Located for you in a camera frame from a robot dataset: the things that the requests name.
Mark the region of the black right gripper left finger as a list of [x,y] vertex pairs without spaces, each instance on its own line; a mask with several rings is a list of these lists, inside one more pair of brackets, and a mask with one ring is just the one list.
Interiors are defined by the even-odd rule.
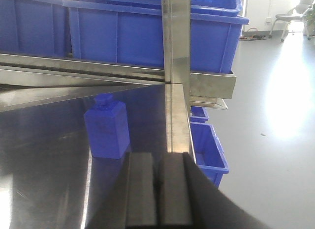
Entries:
[[148,152],[126,154],[122,169],[88,229],[156,229],[154,162]]

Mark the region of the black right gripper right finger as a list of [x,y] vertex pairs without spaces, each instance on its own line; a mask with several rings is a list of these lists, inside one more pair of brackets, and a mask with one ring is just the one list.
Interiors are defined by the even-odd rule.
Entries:
[[267,229],[225,196],[188,153],[166,153],[160,163],[161,229]]

